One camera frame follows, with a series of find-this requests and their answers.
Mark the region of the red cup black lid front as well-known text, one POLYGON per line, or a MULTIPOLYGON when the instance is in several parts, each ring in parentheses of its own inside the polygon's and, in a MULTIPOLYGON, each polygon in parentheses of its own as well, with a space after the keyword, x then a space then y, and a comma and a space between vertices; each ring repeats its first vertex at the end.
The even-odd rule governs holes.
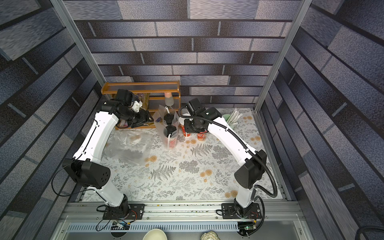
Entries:
POLYGON ((164 135, 166 137, 166 147, 168 149, 173 149, 176 146, 177 143, 177 137, 178 137, 178 130, 173 125, 166 126, 164 130, 164 135))

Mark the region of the red cup black lid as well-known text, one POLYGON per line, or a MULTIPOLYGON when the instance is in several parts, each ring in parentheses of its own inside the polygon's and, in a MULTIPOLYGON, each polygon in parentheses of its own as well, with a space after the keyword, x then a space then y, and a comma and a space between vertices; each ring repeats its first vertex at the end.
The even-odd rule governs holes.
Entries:
POLYGON ((174 114, 166 114, 164 116, 164 123, 167 125, 172 125, 174 120, 174 114))
POLYGON ((177 143, 177 137, 178 137, 178 130, 173 125, 166 126, 164 130, 164 135, 166 137, 166 147, 168 149, 173 149, 176 146, 177 143))

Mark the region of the clear plastic carrier bag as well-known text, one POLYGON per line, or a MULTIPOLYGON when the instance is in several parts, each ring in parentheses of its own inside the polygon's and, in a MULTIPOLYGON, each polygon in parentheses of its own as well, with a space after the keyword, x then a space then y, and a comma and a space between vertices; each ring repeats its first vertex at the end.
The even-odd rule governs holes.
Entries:
POLYGON ((179 116, 175 109, 159 105, 153 115, 155 127, 167 150, 177 145, 179 135, 179 116))

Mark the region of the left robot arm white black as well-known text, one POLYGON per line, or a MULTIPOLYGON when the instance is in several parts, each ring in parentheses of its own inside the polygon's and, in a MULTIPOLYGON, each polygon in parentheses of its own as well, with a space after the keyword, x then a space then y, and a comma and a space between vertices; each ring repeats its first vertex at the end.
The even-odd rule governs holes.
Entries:
POLYGON ((124 219, 130 213, 128 198, 111 180, 111 171, 101 164, 102 153, 111 132, 120 120, 129 128, 141 127, 153 121, 142 102, 128 90, 118 90, 115 97, 101 104, 96 111, 90 131, 84 142, 70 159, 63 161, 63 168, 71 179, 96 192, 106 205, 106 219, 124 219))

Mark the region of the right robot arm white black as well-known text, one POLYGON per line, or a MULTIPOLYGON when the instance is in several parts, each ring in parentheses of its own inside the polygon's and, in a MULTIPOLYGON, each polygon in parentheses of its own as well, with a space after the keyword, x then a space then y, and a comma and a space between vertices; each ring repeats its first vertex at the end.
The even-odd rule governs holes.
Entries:
POLYGON ((186 105, 191 116, 184 118, 187 133, 207 131, 214 135, 233 155, 240 168, 234 173, 239 184, 238 194, 234 200, 235 214, 246 218, 251 213, 255 185, 265 172, 267 155, 264 151, 256 151, 245 143, 228 125, 222 114, 216 108, 206 109, 197 98, 186 105))

